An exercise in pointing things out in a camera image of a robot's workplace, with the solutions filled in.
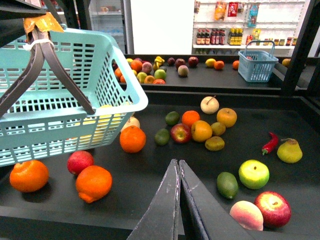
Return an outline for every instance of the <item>shopping basket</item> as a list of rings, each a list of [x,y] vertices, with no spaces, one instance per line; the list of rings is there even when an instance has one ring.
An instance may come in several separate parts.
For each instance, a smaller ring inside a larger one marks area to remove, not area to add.
[[[113,37],[71,28],[50,35],[63,68],[96,111],[87,114],[45,61],[34,83],[0,118],[0,166],[109,145],[133,113],[148,105]],[[25,39],[0,48],[0,96],[29,62]],[[114,74],[114,61],[125,86]]]
[[[260,50],[248,50],[248,45],[252,43],[272,43],[269,52]],[[245,46],[244,51],[239,51],[239,74],[249,83],[267,83],[272,74],[272,70],[278,58],[274,57],[275,43],[270,40],[253,40]]]

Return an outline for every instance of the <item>pear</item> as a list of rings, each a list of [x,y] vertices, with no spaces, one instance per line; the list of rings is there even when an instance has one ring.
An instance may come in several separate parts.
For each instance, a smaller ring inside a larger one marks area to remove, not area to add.
[[[302,158],[302,151],[297,140],[289,138],[281,144],[276,152],[280,160],[287,164],[294,164]]]

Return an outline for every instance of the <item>black tray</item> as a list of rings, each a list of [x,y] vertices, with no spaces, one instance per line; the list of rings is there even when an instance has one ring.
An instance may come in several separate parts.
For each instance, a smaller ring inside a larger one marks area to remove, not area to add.
[[[314,105],[298,96],[216,94],[220,107],[235,109],[238,120],[222,135],[225,148],[210,152],[203,143],[193,141],[180,145],[171,139],[166,146],[156,146],[154,135],[166,127],[165,116],[174,110],[181,114],[196,110],[203,120],[215,122],[216,114],[206,115],[200,109],[203,97],[212,93],[146,93],[148,107],[135,113],[147,135],[144,149],[137,154],[124,153],[118,136],[111,145],[91,151],[95,163],[108,169],[113,176],[112,189],[103,199],[86,204],[78,198],[75,178],[66,167],[69,154],[43,160],[49,168],[50,179],[39,192],[17,192],[9,184],[11,168],[0,168],[0,237],[27,236],[22,230],[29,226],[38,231],[28,232],[31,239],[61,238],[61,234],[67,233],[76,238],[76,233],[68,231],[74,226],[79,233],[91,231],[96,239],[99,233],[106,234],[109,239],[126,239],[148,209],[171,159],[178,159],[187,162],[227,213],[236,201],[253,202],[263,191],[276,191],[285,196],[292,207],[290,222],[272,230],[278,233],[276,239],[281,239],[281,233],[320,239],[320,111]],[[276,151],[262,156],[261,148],[270,139],[269,131],[280,139],[297,139],[303,151],[302,160],[286,164],[278,159]],[[218,174],[231,172],[239,180],[239,166],[249,159],[259,160],[269,167],[268,184],[259,190],[239,184],[235,200],[221,197],[216,189]],[[181,221],[179,234],[183,239]]]
[[[186,61],[190,55],[162,55],[166,61],[170,57],[181,58]],[[247,82],[237,70],[233,70],[232,63],[239,60],[239,56],[209,56],[197,55],[199,64],[197,67],[189,67],[187,77],[179,77],[175,66],[167,67],[166,84],[142,84],[144,90],[149,91],[186,91],[186,92],[216,92],[216,93],[245,93],[245,94],[269,94],[279,95],[284,75],[274,69],[268,82]],[[126,58],[141,58],[153,63],[156,55],[126,55]],[[223,70],[208,68],[205,64],[209,58],[224,61]]]

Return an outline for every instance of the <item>refrigerator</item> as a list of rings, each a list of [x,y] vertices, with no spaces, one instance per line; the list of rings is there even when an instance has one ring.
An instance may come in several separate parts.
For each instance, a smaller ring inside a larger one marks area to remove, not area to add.
[[[91,0],[91,27],[112,36],[123,54],[133,54],[130,6],[123,0]]]

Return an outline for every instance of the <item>green lime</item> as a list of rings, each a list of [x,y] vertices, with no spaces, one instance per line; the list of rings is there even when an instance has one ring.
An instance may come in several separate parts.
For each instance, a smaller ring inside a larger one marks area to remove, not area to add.
[[[165,123],[169,126],[176,125],[180,120],[180,114],[176,111],[171,111],[165,116]]]
[[[221,172],[216,179],[219,193],[226,199],[234,199],[239,187],[236,177],[230,172]]]
[[[159,146],[164,146],[169,142],[170,133],[167,129],[162,128],[156,132],[154,136],[154,141]]]

